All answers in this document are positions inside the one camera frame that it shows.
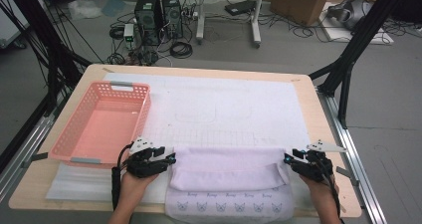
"human arm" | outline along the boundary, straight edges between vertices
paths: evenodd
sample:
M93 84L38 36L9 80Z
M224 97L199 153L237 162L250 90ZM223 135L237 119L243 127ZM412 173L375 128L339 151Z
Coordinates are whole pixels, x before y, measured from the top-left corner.
M130 216L143 197L146 187L158 174L138 178L130 173L125 173L121 178L121 191L118 205L108 220L108 224L127 224Z
M337 215L337 208L331 189L323 182L316 182L300 175L300 178L308 186L311 193L311 201L314 204L321 224L339 224L340 219Z

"pink plastic basket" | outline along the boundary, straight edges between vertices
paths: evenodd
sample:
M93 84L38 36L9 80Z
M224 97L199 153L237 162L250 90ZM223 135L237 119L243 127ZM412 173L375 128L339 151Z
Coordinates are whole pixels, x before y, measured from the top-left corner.
M69 165L110 168L142 134L151 105L149 85L92 82L49 157Z

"white cloth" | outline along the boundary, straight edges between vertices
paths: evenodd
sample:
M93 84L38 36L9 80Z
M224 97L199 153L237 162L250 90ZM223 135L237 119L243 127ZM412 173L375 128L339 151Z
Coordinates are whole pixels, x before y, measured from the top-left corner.
M165 212L187 223L268 223L292 218L281 147L175 147Z

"desktop computer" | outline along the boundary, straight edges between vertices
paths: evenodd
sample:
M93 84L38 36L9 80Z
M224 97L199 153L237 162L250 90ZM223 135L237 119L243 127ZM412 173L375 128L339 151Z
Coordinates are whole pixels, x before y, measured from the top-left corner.
M134 16L139 28L141 44L144 46L159 45L159 31L164 26L160 0L137 0Z
M162 0L162 10L167 38L182 38L183 27L179 0Z

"folded towel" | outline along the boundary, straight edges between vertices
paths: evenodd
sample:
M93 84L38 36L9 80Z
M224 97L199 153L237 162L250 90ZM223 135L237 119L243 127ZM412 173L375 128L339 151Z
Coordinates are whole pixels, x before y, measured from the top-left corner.
M267 223L293 216L280 147L175 147L165 211L187 223Z

